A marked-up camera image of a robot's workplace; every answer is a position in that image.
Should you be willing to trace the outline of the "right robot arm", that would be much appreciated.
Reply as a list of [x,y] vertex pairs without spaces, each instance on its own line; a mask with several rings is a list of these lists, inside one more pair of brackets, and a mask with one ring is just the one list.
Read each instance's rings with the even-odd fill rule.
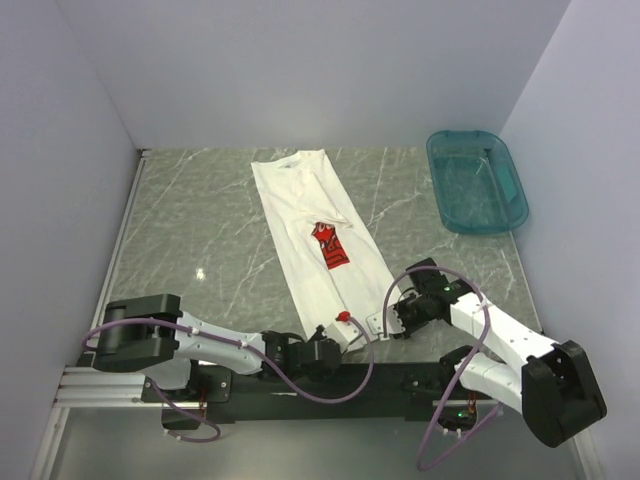
[[602,420],[607,406],[586,351],[537,333],[501,310],[471,280],[426,259],[405,273],[410,295],[386,297],[384,336],[409,337],[432,321],[471,335],[438,362],[442,398],[484,394],[520,413],[533,435],[557,447]]

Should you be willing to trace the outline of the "white t-shirt red print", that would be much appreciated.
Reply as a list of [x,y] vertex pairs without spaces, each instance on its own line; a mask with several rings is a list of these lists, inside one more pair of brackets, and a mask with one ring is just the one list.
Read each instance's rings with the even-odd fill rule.
[[251,165],[276,252],[307,336],[342,311],[360,324],[399,290],[323,150]]

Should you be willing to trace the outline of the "teal plastic bin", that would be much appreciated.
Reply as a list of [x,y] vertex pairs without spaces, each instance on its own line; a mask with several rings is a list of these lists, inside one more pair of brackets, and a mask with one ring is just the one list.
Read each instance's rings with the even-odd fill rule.
[[432,185],[443,225],[468,235],[511,232],[529,205],[506,144],[480,130],[442,130],[426,142]]

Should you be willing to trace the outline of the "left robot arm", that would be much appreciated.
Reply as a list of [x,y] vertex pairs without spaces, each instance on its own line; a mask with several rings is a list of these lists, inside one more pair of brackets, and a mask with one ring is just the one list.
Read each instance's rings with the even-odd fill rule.
[[290,379],[320,381],[341,365],[339,343],[322,331],[305,340],[297,334],[236,332],[181,310],[181,299],[159,294],[109,303],[93,367],[109,373],[142,373],[176,401],[193,399],[200,388],[196,365],[209,362],[232,372],[274,376],[277,365]]

